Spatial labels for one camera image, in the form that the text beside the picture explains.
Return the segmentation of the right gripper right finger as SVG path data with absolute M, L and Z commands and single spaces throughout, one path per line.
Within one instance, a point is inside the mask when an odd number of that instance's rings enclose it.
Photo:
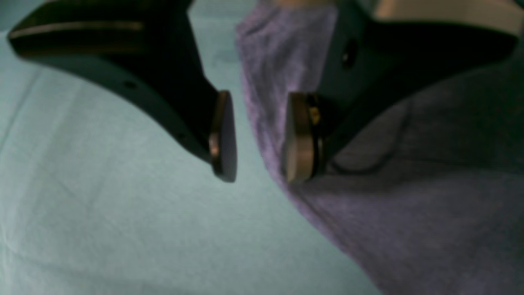
M 337 0 L 313 91 L 290 92 L 286 179 L 322 175 L 376 116 L 444 79 L 507 59 L 522 36 L 515 0 Z

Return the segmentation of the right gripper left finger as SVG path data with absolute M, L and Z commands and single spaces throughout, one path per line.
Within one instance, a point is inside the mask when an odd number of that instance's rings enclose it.
M 237 145 L 231 94 L 206 78 L 190 0 L 47 0 L 7 35 L 22 59 L 119 95 L 186 151 L 233 183 Z

